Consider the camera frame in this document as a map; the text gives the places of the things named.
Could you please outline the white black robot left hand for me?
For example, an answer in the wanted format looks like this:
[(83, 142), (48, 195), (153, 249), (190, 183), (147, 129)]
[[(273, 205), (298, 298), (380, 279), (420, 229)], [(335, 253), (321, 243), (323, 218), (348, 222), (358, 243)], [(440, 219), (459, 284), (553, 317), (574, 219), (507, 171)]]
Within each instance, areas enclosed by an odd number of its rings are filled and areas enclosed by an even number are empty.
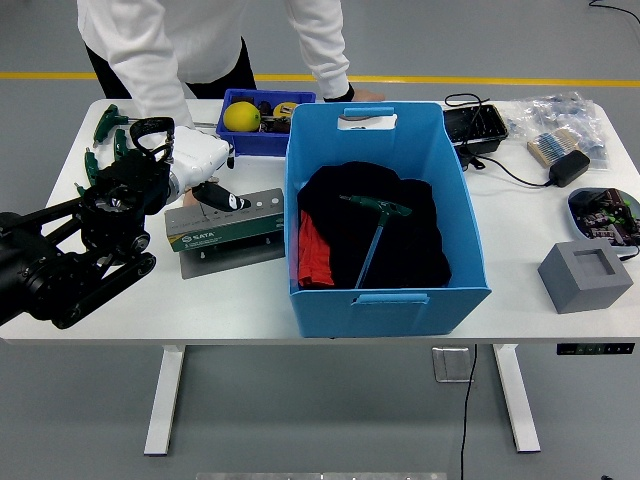
[(223, 212), (249, 208), (251, 202), (211, 181), (232, 156), (231, 145), (215, 136), (185, 126), (175, 129), (166, 204), (190, 191), (194, 198)]

